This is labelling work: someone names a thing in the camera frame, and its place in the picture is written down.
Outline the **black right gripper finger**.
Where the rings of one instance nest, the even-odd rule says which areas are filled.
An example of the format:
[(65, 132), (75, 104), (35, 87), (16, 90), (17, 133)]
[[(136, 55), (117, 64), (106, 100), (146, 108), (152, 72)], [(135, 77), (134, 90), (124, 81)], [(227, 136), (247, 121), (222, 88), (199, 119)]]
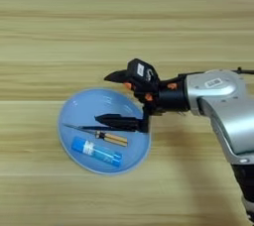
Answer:
[(142, 118), (126, 117), (120, 114), (103, 114), (95, 116), (95, 120), (110, 129), (127, 132), (147, 133), (149, 131), (149, 110), (143, 107)]
[(105, 81), (115, 82), (115, 83), (126, 83), (128, 81), (127, 70), (117, 70), (109, 73), (104, 77)]

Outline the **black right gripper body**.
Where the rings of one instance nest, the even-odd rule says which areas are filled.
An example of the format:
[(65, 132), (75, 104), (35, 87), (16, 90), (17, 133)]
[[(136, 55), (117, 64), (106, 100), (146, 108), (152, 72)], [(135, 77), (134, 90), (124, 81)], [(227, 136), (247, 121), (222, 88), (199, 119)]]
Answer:
[(164, 83), (157, 75), (125, 75), (124, 83), (133, 91), (134, 96), (150, 115), (165, 112), (187, 112), (190, 104), (183, 81)]

